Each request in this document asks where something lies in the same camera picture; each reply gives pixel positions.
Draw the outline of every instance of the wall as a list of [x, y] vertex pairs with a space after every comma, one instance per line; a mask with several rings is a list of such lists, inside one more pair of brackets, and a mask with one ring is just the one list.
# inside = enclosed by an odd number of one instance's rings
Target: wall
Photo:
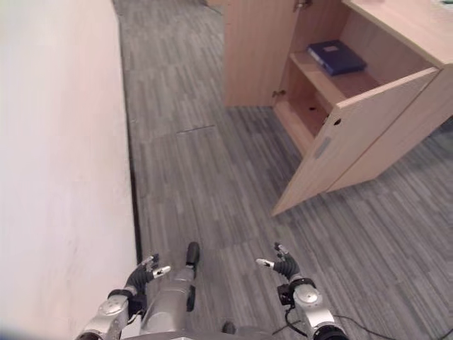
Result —
[[0, 319], [72, 339], [134, 268], [109, 0], [0, 2]]

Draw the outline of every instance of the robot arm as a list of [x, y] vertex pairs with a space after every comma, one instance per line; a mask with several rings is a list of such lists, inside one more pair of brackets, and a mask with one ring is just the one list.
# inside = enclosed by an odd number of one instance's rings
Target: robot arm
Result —
[[141, 262], [130, 274], [126, 286], [109, 294], [76, 340], [119, 340], [129, 320], [146, 310], [147, 283], [171, 270], [169, 266], [157, 268], [158, 261], [159, 256], [156, 254]]
[[282, 305], [290, 306], [287, 314], [291, 309], [296, 309], [304, 332], [290, 326], [287, 321], [290, 328], [305, 335], [309, 340], [348, 340], [344, 331], [336, 324], [331, 311], [326, 306], [326, 301], [316, 289], [312, 279], [301, 275], [297, 262], [281, 244], [275, 243], [275, 250], [281, 261], [256, 259], [256, 262], [288, 279], [289, 284], [277, 288], [280, 302]]

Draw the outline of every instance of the cabinet hinge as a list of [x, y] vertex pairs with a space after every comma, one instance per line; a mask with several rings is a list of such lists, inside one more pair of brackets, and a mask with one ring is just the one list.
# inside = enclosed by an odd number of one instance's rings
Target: cabinet hinge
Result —
[[284, 96], [285, 94], [286, 94], [285, 90], [273, 91], [272, 92], [272, 98], [277, 97], [277, 96]]
[[306, 9], [307, 7], [310, 7], [312, 3], [313, 0], [295, 0], [293, 12], [297, 11], [298, 9]]

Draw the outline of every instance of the floor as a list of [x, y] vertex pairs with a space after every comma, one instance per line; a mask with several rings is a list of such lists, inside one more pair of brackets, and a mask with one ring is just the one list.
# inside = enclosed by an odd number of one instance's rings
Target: floor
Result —
[[[115, 7], [143, 252], [158, 251], [178, 268], [186, 244], [201, 243], [192, 327], [214, 331], [227, 319], [281, 327], [283, 279], [254, 262], [273, 258], [279, 240], [335, 313], [401, 340], [446, 332], [451, 122], [377, 180], [271, 218], [300, 158], [271, 108], [222, 105], [222, 16], [198, 0], [116, 0]], [[342, 325], [351, 339], [377, 339]], [[297, 335], [286, 329], [278, 337]]]

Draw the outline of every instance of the black cable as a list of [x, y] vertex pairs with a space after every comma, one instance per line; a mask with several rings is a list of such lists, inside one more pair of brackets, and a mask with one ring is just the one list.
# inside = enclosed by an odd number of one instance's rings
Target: black cable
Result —
[[[292, 308], [289, 308], [289, 309], [286, 311], [286, 313], [285, 313], [285, 321], [286, 321], [287, 324], [286, 324], [285, 326], [283, 326], [283, 327], [280, 327], [279, 329], [276, 329], [276, 330], [272, 333], [272, 335], [276, 335], [277, 333], [281, 332], [283, 329], [290, 328], [290, 329], [293, 329], [293, 330], [296, 329], [296, 332], [297, 332], [297, 333], [299, 333], [299, 334], [303, 333], [302, 335], [306, 336], [306, 334], [305, 334], [303, 331], [301, 331], [300, 329], [294, 327], [294, 325], [297, 324], [298, 322], [300, 322], [300, 320], [297, 320], [297, 321], [292, 322], [292, 323], [288, 322], [288, 314], [289, 314], [289, 311], [291, 311], [291, 309], [292, 309]], [[375, 331], [372, 331], [372, 330], [366, 328], [365, 326], [362, 326], [362, 325], [359, 324], [357, 321], [355, 321], [352, 317], [346, 317], [346, 316], [344, 316], [344, 315], [338, 315], [338, 314], [334, 315], [334, 317], [337, 317], [337, 318], [340, 318], [340, 319], [343, 318], [343, 319], [350, 320], [350, 321], [354, 322], [359, 328], [363, 329], [364, 331], [366, 331], [366, 332], [368, 332], [368, 333], [370, 333], [370, 334], [373, 334], [373, 335], [375, 335], [375, 336], [379, 336], [379, 337], [381, 337], [381, 338], [383, 338], [383, 339], [388, 339], [388, 340], [398, 340], [398, 339], [396, 339], [396, 338], [391, 338], [391, 337], [389, 337], [389, 336], [385, 336], [385, 335], [376, 333]], [[442, 335], [442, 336], [441, 336], [440, 338], [438, 338], [437, 340], [444, 340], [444, 339], [446, 339], [451, 333], [453, 333], [453, 329], [450, 329], [447, 333], [445, 333], [444, 335]]]
[[398, 340], [398, 339], [395, 339], [395, 338], [392, 338], [390, 336], [385, 336], [385, 335], [382, 335], [382, 334], [379, 334], [379, 333], [376, 333], [375, 331], [372, 331], [371, 329], [368, 329], [366, 328], [365, 326], [362, 326], [361, 324], [359, 324], [357, 321], [355, 321], [352, 317], [345, 317], [343, 315], [334, 315], [334, 317], [337, 317], [337, 318], [340, 318], [340, 319], [347, 319], [349, 321], [352, 321], [355, 323], [355, 325], [361, 329], [363, 329], [364, 331], [366, 331], [367, 333], [370, 333], [370, 334], [373, 334], [375, 336], [378, 336], [380, 338], [383, 338], [383, 339], [387, 339], [387, 340]]
[[[291, 322], [291, 324], [294, 326], [295, 324], [298, 324], [300, 322], [300, 320], [297, 320], [297, 321], [294, 321], [294, 322]], [[288, 328], [288, 325], [286, 324], [285, 326], [283, 327], [280, 327], [279, 329], [276, 329], [272, 335], [276, 335], [276, 333], [280, 333], [283, 329], [285, 328]]]
[[447, 333], [445, 333], [444, 335], [442, 335], [439, 340], [444, 340], [447, 338], [447, 336], [449, 336], [451, 333], [453, 333], [453, 328], [451, 328]]
[[295, 327], [291, 322], [289, 322], [289, 320], [288, 320], [288, 315], [289, 315], [289, 312], [291, 312], [293, 309], [294, 309], [294, 305], [291, 306], [290, 308], [288, 308], [288, 309], [286, 310], [286, 312], [285, 312], [285, 321], [286, 321], [287, 327], [289, 327], [290, 329], [292, 329], [292, 330], [295, 331], [296, 333], [299, 333], [300, 335], [305, 336], [306, 338], [308, 338], [308, 335], [306, 335], [306, 333], [304, 333], [303, 331], [301, 331], [300, 329], [298, 329], [297, 327]]

